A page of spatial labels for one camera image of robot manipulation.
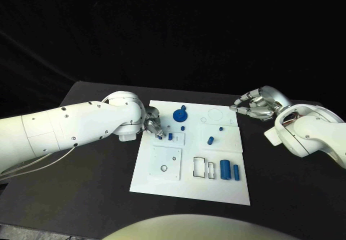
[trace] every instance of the white board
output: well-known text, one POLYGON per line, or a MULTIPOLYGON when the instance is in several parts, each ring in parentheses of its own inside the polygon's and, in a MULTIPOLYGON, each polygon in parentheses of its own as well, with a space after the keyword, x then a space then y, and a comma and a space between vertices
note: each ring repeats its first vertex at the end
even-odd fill
POLYGON ((159 142, 155 134, 143 133, 130 191, 251 205, 237 113, 230 110, 228 106, 182 102, 152 100, 151 106, 159 109, 163 131, 174 133, 174 138, 175 133, 185 134, 185 139, 184 145, 182 142, 166 144, 163 141, 159 142), (188 119, 185 122, 176 122, 174 112, 181 109, 182 105, 187 106, 188 119), (215 138, 213 145, 207 144, 210 137, 215 138), (152 176, 155 146, 181 149, 179 180, 152 176), (195 157, 205 158, 205 177, 194 176, 195 157), (231 180, 221 179, 221 160, 231 162, 231 180), (208 178, 210 163, 214 163, 215 179, 208 178), (236 164, 240 169, 240 181, 236 181, 236 164))

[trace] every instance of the cable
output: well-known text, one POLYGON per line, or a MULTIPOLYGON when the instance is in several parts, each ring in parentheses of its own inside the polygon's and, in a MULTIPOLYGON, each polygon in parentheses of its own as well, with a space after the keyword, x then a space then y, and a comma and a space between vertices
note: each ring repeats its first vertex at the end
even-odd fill
POLYGON ((5 176, 5 175, 8 175, 8 174, 11 174, 11 173, 14 173, 14 172, 16 172, 16 171, 19 171, 21 169, 28 168, 29 166, 32 166, 35 163, 38 163, 41 160, 44 160, 44 159, 45 159, 48 156, 51 156, 51 155, 52 155, 52 153, 50 153, 48 155, 45 155, 41 159, 38 159, 37 161, 34 161, 34 162, 29 163, 28 165, 25 165, 25 166, 22 166, 22 167, 19 167, 19 168, 16 168, 16 169, 5 172, 3 174, 0 174, 0 177, 5 176))
POLYGON ((29 174, 29 173, 32 173, 32 172, 37 172, 37 171, 45 169, 47 167, 50 167, 51 165, 54 165, 55 163, 58 163, 58 162, 67 157, 67 155, 73 152, 74 149, 76 149, 76 147, 68 151, 68 153, 67 153, 57 161, 54 161, 52 163, 50 163, 47 166, 44 166, 44 167, 41 167, 41 168, 38 168, 38 169, 35 169, 35 170, 22 172, 22 173, 19 173, 19 174, 15 174, 15 175, 12 175, 12 176, 8 176, 8 177, 5 177, 5 178, 0 178, 0 181, 3 181, 5 179, 14 178, 14 177, 16 177, 16 176, 19 176, 19 175, 29 174))

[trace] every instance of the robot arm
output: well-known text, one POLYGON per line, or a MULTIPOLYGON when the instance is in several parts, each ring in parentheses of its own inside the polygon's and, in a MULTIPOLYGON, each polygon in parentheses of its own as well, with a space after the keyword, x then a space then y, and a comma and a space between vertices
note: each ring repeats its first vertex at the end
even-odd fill
POLYGON ((159 111, 152 107, 148 113, 136 94, 119 91, 107 100, 109 104, 90 101, 0 119, 0 173, 21 162, 112 134, 123 142, 136 140, 145 130, 163 136, 159 111))
POLYGON ((300 157, 322 150, 346 168, 346 123, 326 108, 293 105, 276 88, 264 86, 243 95, 230 109, 263 121, 277 115, 274 127, 264 133, 273 145, 283 143, 300 157), (240 107, 238 104, 251 98, 250 108, 240 107))

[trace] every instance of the small blue part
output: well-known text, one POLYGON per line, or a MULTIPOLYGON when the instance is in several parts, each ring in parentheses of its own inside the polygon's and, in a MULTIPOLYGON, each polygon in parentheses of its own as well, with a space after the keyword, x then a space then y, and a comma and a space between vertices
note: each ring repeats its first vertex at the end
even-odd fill
POLYGON ((215 140, 215 138, 211 136, 211 137, 210 137, 210 140, 208 140, 208 144, 210 144, 210 145, 214 144, 214 140, 215 140))
POLYGON ((220 161, 220 172, 221 172, 221 179, 230 180, 231 179, 231 163, 228 160, 220 161))
POLYGON ((236 181, 240 181, 240 169, 238 169, 238 165, 236 164, 236 165, 233 166, 233 168, 234 168, 234 179, 236 179, 236 181))
POLYGON ((174 119, 182 123, 188 119, 187 106, 184 105, 181 109, 174 112, 174 119))

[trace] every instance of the table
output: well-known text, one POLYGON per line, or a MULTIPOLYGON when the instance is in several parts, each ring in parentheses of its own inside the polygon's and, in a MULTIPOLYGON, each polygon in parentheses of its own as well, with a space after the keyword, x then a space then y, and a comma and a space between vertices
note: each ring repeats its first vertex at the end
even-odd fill
MULTIPOLYGON (((228 106, 238 98, 77 82, 61 105, 101 101, 116 91, 135 92, 145 105, 161 100, 228 106)), ((112 135, 77 147, 54 166, 14 178, 0 196, 0 224, 101 239, 145 219, 204 214, 256 223, 302 239, 345 239, 346 170, 322 152, 300 158, 283 145, 274 147, 264 136, 273 124, 238 115, 251 206, 130 192, 142 135, 130 142, 112 135)))

